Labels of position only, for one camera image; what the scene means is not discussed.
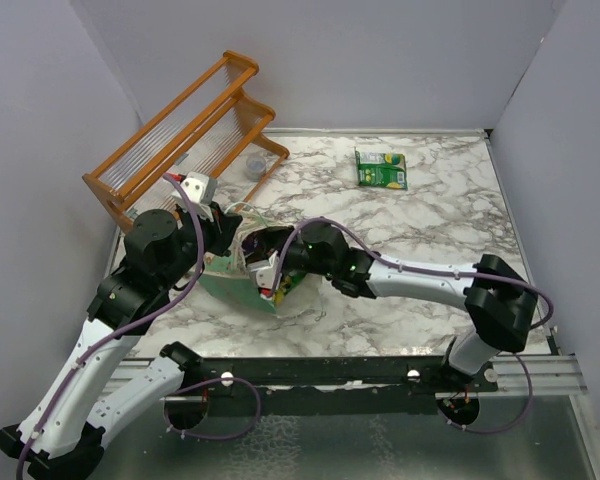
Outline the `green printed paper bag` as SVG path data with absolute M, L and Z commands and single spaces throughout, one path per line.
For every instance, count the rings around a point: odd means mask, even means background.
M 325 315 L 322 279 L 291 271 L 283 273 L 272 290 L 280 252 L 292 225 L 265 218 L 246 202 L 235 202 L 226 211 L 242 218 L 229 254 L 205 255 L 205 270 L 198 284 L 214 298 L 234 307 L 245 307 L 281 319 L 313 314 L 317 321 Z

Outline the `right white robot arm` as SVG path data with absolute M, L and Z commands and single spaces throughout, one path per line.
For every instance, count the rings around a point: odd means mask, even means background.
M 532 329 L 538 292 L 508 263 L 485 254 L 476 263 L 409 263 L 382 255 L 335 221 L 316 218 L 293 229 L 274 254 L 272 286 L 285 273 L 328 279 L 351 298 L 409 298 L 468 314 L 472 325 L 452 340 L 439 367 L 441 383 L 461 391 L 496 355 L 522 352 Z

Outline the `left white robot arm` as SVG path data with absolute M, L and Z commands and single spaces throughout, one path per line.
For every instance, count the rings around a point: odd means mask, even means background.
M 218 204 L 201 219 L 182 208 L 140 214 L 124 238 L 125 255 L 99 284 L 88 317 L 65 365 L 39 405 L 20 424 L 0 430 L 0 450 L 18 461 L 16 476 L 85 479 L 112 440 L 171 390 L 200 385 L 190 354 L 159 358 L 126 386 L 101 394 L 119 363 L 153 320 L 176 304 L 169 294 L 203 257 L 225 256 L 242 222 Z

